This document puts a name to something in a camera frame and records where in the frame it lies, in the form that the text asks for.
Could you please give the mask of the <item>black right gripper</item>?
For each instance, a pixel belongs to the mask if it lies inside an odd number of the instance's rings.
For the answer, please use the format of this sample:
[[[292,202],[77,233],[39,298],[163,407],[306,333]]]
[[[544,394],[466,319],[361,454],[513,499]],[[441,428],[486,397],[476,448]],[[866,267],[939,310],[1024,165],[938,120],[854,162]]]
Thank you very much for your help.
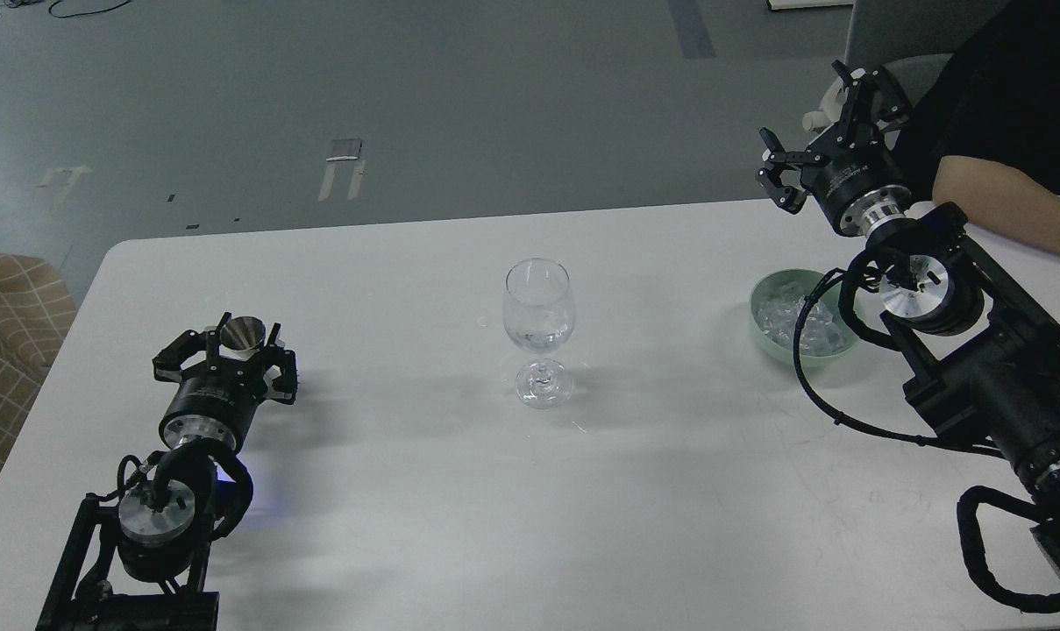
[[[861,74],[831,64],[842,81],[843,103],[834,127],[802,151],[788,151],[777,133],[759,128],[765,144],[757,181],[775,207],[798,215],[814,199],[840,236],[865,236],[878,220],[866,213],[887,207],[902,213],[914,203],[906,177],[886,147],[886,135],[909,124],[912,105],[885,67]]]

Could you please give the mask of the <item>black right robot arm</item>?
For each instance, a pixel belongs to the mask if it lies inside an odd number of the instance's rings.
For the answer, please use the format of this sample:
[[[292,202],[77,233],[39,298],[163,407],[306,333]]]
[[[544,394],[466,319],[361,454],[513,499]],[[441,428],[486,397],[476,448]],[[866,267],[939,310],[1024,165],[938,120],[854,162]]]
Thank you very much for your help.
[[[833,63],[838,88],[805,127],[814,139],[789,151],[770,129],[757,171],[778,208],[798,213],[813,197],[840,236],[864,248],[845,268],[826,271],[805,300],[809,311],[838,290],[843,322],[856,338],[898,352],[912,371],[902,390],[932,436],[899,434],[859,421],[811,386],[798,347],[790,352],[806,396],[835,424],[914,446],[1006,460],[1028,498],[976,485],[962,492],[956,519],[971,582],[1023,613],[1060,613],[1060,592],[1003,586],[987,562],[978,509],[999,508],[1032,523],[1031,532],[1060,578],[1060,325],[980,244],[967,235],[958,205],[909,218],[914,197],[886,135],[909,121],[905,91],[886,68]]]

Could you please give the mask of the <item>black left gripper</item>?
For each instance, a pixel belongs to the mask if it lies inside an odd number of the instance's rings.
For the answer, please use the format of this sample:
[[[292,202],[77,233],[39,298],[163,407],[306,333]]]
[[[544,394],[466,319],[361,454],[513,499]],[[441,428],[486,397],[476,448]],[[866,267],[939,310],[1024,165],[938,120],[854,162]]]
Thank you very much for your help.
[[[232,319],[224,313],[213,328],[186,330],[153,357],[153,378],[175,383],[177,391],[162,416],[158,435],[167,448],[210,439],[238,455],[265,401],[293,405],[300,386],[295,353],[273,323],[249,360],[220,355],[220,332]],[[184,367],[202,354],[204,362]]]

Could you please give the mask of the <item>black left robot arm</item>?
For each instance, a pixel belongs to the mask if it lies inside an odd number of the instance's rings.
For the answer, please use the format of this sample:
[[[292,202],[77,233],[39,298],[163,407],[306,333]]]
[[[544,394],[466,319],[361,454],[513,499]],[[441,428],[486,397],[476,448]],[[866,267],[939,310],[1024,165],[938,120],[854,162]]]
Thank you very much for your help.
[[[153,357],[176,387],[162,448],[126,455],[114,487],[80,503],[36,623],[39,630],[214,630],[220,595],[205,586],[210,548],[254,496],[240,460],[262,403],[292,405],[295,352],[281,325],[224,313]]]

